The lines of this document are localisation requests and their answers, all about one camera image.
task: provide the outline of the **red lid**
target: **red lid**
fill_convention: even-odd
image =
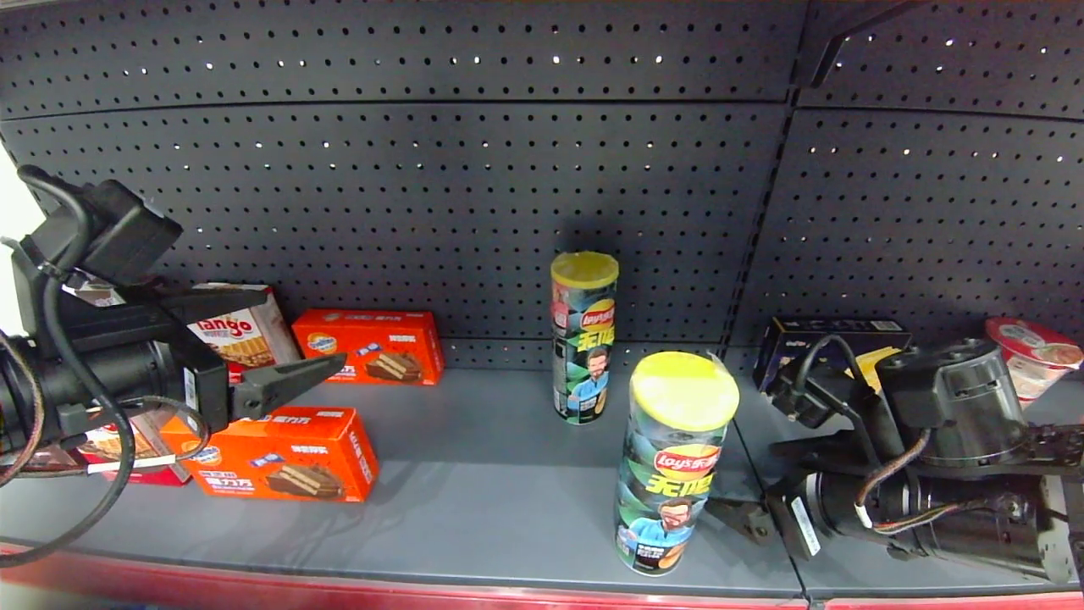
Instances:
[[[1084,353],[1068,337],[1019,319],[990,319],[986,335],[1002,348],[1050,368],[1079,369]]]

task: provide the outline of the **dark blue box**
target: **dark blue box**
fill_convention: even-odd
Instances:
[[[787,366],[791,361],[805,356],[805,352],[826,335],[838,335],[846,341],[860,363],[870,359],[863,355],[873,354],[878,350],[892,348],[903,350],[911,343],[911,334],[895,321],[885,319],[812,319],[775,316],[764,332],[760,356],[752,372],[752,380],[761,392],[775,379],[776,372]],[[838,346],[829,343],[817,355],[821,361],[828,361],[834,368],[847,371],[847,359]],[[870,379],[866,373],[866,381],[876,390],[880,384]]]

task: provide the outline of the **wire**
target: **wire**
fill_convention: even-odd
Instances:
[[[34,453],[38,450],[38,444],[41,442],[41,434],[46,428],[46,399],[41,394],[41,382],[38,381],[37,374],[34,373],[29,363],[26,362],[23,352],[12,342],[8,334],[2,330],[0,330],[0,345],[11,354],[12,360],[15,361],[15,365],[26,379],[30,381],[30,394],[34,397],[34,423],[30,436],[27,438],[26,446],[23,447],[15,462],[4,469],[3,472],[0,472],[0,488],[3,488],[26,467],[30,459],[34,458]]]
[[[981,508],[982,506],[985,506],[985,503],[981,501],[977,503],[945,504],[937,508],[931,508],[920,515],[908,517],[906,519],[901,519],[900,521],[885,521],[881,523],[874,523],[874,527],[872,529],[878,534],[882,534],[886,536],[894,536],[896,534],[902,534],[908,530],[913,530],[921,525],[928,525],[947,515],[952,515],[954,512],[960,512],[964,510],[973,510],[976,508]]]
[[[838,335],[826,335],[805,353],[805,359],[798,368],[798,375],[795,376],[795,394],[800,397],[805,392],[805,378],[809,377],[810,369],[813,367],[813,363],[816,362],[816,355],[829,343],[836,343],[843,351],[843,356],[847,359],[847,366],[851,369],[851,377],[854,378],[854,381],[856,384],[865,384],[866,378],[862,375],[862,367],[859,366],[859,361],[854,358],[854,351],[851,350],[851,347]]]
[[[866,512],[866,498],[869,497],[869,493],[874,488],[883,483],[889,477],[895,475],[903,469],[903,467],[907,466],[912,460],[918,457],[918,455],[926,450],[926,445],[930,443],[930,437],[932,434],[933,431],[929,428],[924,429],[918,436],[918,440],[915,441],[915,444],[912,445],[909,450],[903,452],[899,457],[886,464],[879,470],[870,472],[869,476],[866,477],[865,482],[859,490],[857,497],[854,498],[854,512],[859,516],[862,524],[867,529],[875,529],[873,520],[869,519],[869,514]]]
[[[183,413],[189,416],[191,423],[195,426],[195,434],[198,438],[198,443],[196,446],[184,452],[183,454],[170,454],[166,456],[156,456],[153,458],[137,459],[133,469],[142,470],[147,468],[162,468],[170,464],[176,464],[183,460],[189,460],[196,457],[199,452],[207,447],[207,443],[210,442],[210,429],[207,428],[206,421],[204,421],[203,416],[199,412],[193,410],[192,407],[185,405],[181,401],[175,399],[169,399],[167,397],[158,397],[156,394],[149,394],[146,397],[139,397],[136,399],[126,399],[120,402],[121,405],[130,405],[136,403],[160,403],[164,405],[169,405],[173,407],[177,413]],[[28,468],[24,470],[18,477],[20,479],[59,479],[64,477],[88,477],[90,475],[95,475],[98,472],[105,472],[115,469],[119,463],[106,463],[106,464],[94,464],[87,467],[80,468],[40,468],[34,469]]]
[[[72,212],[76,221],[75,235],[54,264],[61,274],[69,273],[86,256],[87,248],[90,245],[91,224],[87,209],[64,186],[63,182],[57,184],[59,180],[46,174],[41,169],[33,166],[23,166],[18,168],[17,173],[28,185],[54,196],[61,205]],[[61,324],[61,280],[56,275],[51,274],[46,281],[42,293],[44,298],[46,332],[53,340],[53,343],[56,345],[56,351],[60,353],[62,361],[75,373],[76,378],[86,387],[94,400],[98,401],[106,416],[112,418],[117,427],[120,441],[120,467],[117,469],[117,477],[113,480],[105,495],[102,496],[98,505],[81,521],[63,534],[35,548],[12,555],[0,555],[0,568],[11,568],[36,561],[87,533],[116,504],[125,485],[128,484],[128,478],[131,476],[132,467],[136,463],[136,437],[132,432],[131,424],[120,410],[120,406],[109,395],[108,390],[102,385],[102,380],[98,379],[94,372],[87,366],[87,363],[75,351],[72,340]]]

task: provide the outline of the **lay's chip can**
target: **lay's chip can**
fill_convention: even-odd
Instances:
[[[708,501],[738,388],[718,361],[660,352],[636,365],[629,395],[615,542],[634,571],[662,575],[678,564]]]
[[[562,254],[550,265],[553,406],[569,424],[592,423],[606,408],[617,274],[617,260],[597,251]]]

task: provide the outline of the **gray shelf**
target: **gray shelf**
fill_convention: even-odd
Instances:
[[[786,472],[786,465],[769,454],[778,441],[823,437],[842,428],[841,418],[820,430],[808,430],[788,421],[756,391],[749,377],[754,350],[731,350],[726,365],[738,377],[741,408],[737,426],[749,449],[758,475],[773,483]],[[1038,424],[1075,424],[1084,416],[1084,384],[1063,380],[1029,411]],[[949,597],[964,595],[1010,595],[1072,590],[1075,584],[1058,586],[1008,572],[973,568],[943,560],[899,561],[883,547],[855,540],[835,537],[812,561],[798,561],[798,573],[812,599],[836,597]]]
[[[81,538],[86,553],[171,564],[400,582],[793,598],[782,544],[760,548],[705,517],[682,564],[641,576],[617,558],[612,503],[628,375],[611,413],[573,428],[551,413],[547,373],[454,369],[437,388],[323,386],[297,404],[354,406],[382,460],[365,504],[205,496],[133,485]],[[738,437],[717,479],[759,494]],[[90,509],[98,480],[17,481],[0,536],[41,541]]]

